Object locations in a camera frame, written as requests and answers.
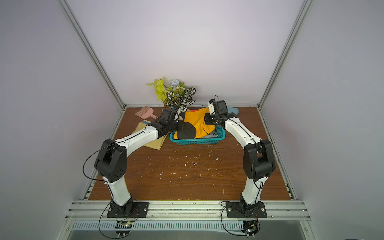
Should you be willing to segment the teal plastic laundry basket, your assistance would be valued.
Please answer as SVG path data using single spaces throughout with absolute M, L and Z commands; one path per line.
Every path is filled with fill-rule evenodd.
M 216 133 L 219 135 L 218 138 L 211 139 L 189 139 L 189 140 L 178 140 L 175 139 L 175 132 L 170 135 L 170 140 L 178 145 L 205 145 L 205 144 L 217 144 L 220 141 L 224 140 L 226 137 L 226 133 L 224 128 L 219 125 L 216 125 Z

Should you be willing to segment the pale yellow pillowcase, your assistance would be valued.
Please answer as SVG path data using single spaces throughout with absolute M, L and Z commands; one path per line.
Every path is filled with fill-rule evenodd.
M 137 127 L 133 131 L 133 134 L 143 130 L 147 126 L 147 124 L 149 124 L 148 121 L 142 121 L 142 122 L 138 123 Z M 166 138 L 167 138 L 167 135 L 160 137 L 157 140 L 154 140 L 154 141 L 151 141 L 151 142 L 145 144 L 145 147 L 155 149 L 155 150 L 160 150 L 162 148 Z

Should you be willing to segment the yellow cartoon pillowcase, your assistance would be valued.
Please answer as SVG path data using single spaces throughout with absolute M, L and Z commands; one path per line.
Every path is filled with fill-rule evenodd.
M 184 121 L 183 130 L 176 131 L 174 139 L 191 140 L 205 138 L 208 135 L 215 135 L 216 126 L 205 124 L 205 114 L 209 113 L 209 108 L 181 113 L 180 117 Z

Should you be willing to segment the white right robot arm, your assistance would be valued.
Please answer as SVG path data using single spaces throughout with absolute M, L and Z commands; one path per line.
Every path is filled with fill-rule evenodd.
M 205 115 L 205 123 L 220 125 L 244 150 L 243 169 L 247 181 L 240 198 L 240 207 L 249 211 L 261 201 L 266 181 L 276 170 L 272 143 L 268 139 L 262 140 L 247 129 L 236 114 L 228 111 L 225 101 L 211 99 L 208 107 L 209 113 Z

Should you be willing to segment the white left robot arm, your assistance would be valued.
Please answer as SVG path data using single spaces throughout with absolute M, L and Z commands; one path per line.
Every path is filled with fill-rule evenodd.
M 133 198 L 128 191 L 125 174 L 127 158 L 134 151 L 159 138 L 179 130 L 183 121 L 173 109 L 164 109 L 162 115 L 147 124 L 142 130 L 119 140 L 103 142 L 94 164 L 95 169 L 107 183 L 112 196 L 112 207 L 121 212 L 130 209 Z

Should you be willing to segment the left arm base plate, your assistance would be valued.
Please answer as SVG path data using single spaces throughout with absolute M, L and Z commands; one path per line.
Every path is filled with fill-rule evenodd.
M 149 202 L 127 202 L 124 206 L 119 206 L 115 202 L 107 208 L 107 218 L 146 218 Z

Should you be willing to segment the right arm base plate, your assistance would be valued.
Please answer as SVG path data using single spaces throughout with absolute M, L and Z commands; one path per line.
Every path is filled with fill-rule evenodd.
M 227 217 L 232 218 L 248 218 L 248 219 L 265 219 L 268 217 L 265 204 L 261 201 L 247 205 L 243 202 L 225 201 L 225 212 Z

